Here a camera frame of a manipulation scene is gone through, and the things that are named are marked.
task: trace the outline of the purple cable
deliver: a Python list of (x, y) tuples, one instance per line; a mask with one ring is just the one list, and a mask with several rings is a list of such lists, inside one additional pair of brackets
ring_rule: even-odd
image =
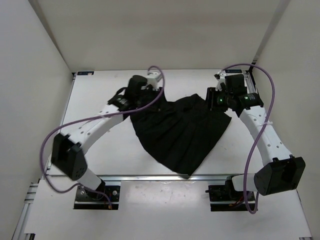
[[(156, 96), (156, 98), (151, 101), (149, 104), (143, 106), (143, 107), (140, 107), (138, 109), (134, 109), (134, 110), (129, 110), (129, 111), (120, 111), (120, 112), (114, 112), (114, 113), (109, 113), (109, 114), (105, 114), (105, 115), (100, 115), (100, 116), (93, 116), (93, 117), (87, 117), (87, 118), (84, 118), (84, 119), (80, 119), (80, 120), (76, 120), (76, 121), (72, 121), (72, 122), (68, 122), (66, 124), (63, 124), (61, 126), (58, 126), (56, 127), (55, 129), (53, 129), (43, 140), (42, 144), (41, 144), (41, 147), (40, 147), (40, 152), (39, 152), (39, 160), (40, 160), (40, 168), (41, 168), (41, 171), (43, 173), (43, 176), (44, 176), (44, 179), (46, 180), (46, 182), (49, 184), (49, 186), (56, 192), (56, 193), (59, 193), (59, 194), (65, 194), (69, 191), (71, 191), (74, 187), (76, 186), (82, 186), (80, 183), (76, 183), (74, 185), (72, 185), (71, 187), (69, 187), (68, 189), (66, 190), (60, 190), (60, 189), (57, 189), (53, 183), (51, 182), (51, 180), (48, 178), (47, 176), (47, 173), (46, 173), (46, 167), (45, 167), (45, 163), (44, 163), (44, 150), (45, 150), (45, 146), (49, 140), (49, 138), (54, 134), (56, 133), (58, 130), (64, 128), (64, 127), (67, 127), (67, 126), (70, 126), (70, 125), (74, 125), (74, 124), (78, 124), (78, 123), (82, 123), (82, 122), (87, 122), (87, 121), (92, 121), (92, 120), (97, 120), (97, 119), (101, 119), (101, 118), (107, 118), (107, 117), (112, 117), (112, 116), (116, 116), (116, 115), (123, 115), (123, 114), (133, 114), (133, 113), (136, 113), (136, 112), (139, 112), (139, 111), (143, 111), (145, 109), (147, 109), (148, 107), (150, 107), (152, 104), (154, 104), (160, 97), (161, 95), (164, 93), (164, 90), (165, 90), (165, 83), (166, 83), (166, 80), (165, 80), (165, 75), (163, 73), (163, 71), (158, 67), (158, 66), (151, 66), (148, 68), (148, 72), (151, 70), (151, 69), (157, 69), (161, 75), (162, 75), (162, 81), (163, 81), (163, 85), (162, 85), (162, 89), (160, 90), (159, 94)], [(93, 190), (93, 189), (90, 189), (86, 186), (83, 186), (84, 189), (92, 192), (92, 193), (96, 193), (96, 194), (101, 194), (102, 196), (104, 196), (108, 203), (109, 203), (109, 207), (112, 208), (112, 204), (111, 204), (111, 201), (110, 201), (110, 198), (104, 193), (104, 192), (100, 192), (100, 191), (96, 191), (96, 190)]]
[[(274, 106), (274, 102), (275, 102), (275, 96), (276, 96), (276, 89), (275, 89), (275, 84), (274, 84), (274, 81), (272, 80), (272, 77), (270, 76), (270, 74), (264, 70), (262, 67), (260, 66), (257, 66), (257, 65), (254, 65), (254, 64), (251, 64), (251, 63), (238, 63), (238, 64), (233, 64), (233, 65), (230, 65), (230, 66), (227, 66), (225, 68), (223, 68), (221, 70), (224, 71), (226, 69), (230, 69), (230, 68), (233, 68), (233, 67), (237, 67), (237, 66), (250, 66), (250, 67), (253, 67), (253, 68), (257, 68), (259, 70), (261, 70), (262, 72), (265, 73), (265, 75), (269, 78), (270, 80), (270, 83), (271, 83), (271, 88), (272, 88), (272, 97), (271, 97), (271, 102), (270, 102), (270, 106), (269, 106), (269, 109), (266, 113), (266, 116), (265, 116), (265, 120), (264, 120), (264, 123), (267, 123), (268, 120), (269, 120), (269, 117), (270, 117), (270, 114), (271, 114), (271, 110)], [(254, 150), (258, 144), (258, 141), (259, 139), (261, 138), (265, 128), (267, 127), (266, 124), (263, 124), (260, 132), (258, 133), (258, 135), (256, 136), (253, 144), (252, 144), (252, 147), (250, 149), (250, 152), (248, 154), (248, 158), (246, 159), (246, 163), (245, 163), (245, 168), (244, 168), (244, 176), (243, 176), (243, 197), (244, 197), (244, 203), (245, 203), (245, 206), (246, 206), (246, 209), (248, 210), (249, 213), (251, 214), (255, 214), (258, 210), (258, 198), (259, 198), (259, 193), (257, 192), (256, 193), (256, 200), (255, 200), (255, 205), (254, 205), (254, 209), (251, 210), (250, 206), (249, 206), (249, 203), (248, 203), (248, 195), (245, 194), (247, 192), (247, 174), (248, 174), (248, 170), (249, 170), (249, 164), (250, 164), (250, 161), (251, 161), (251, 158), (252, 158), (252, 154), (254, 153)]]

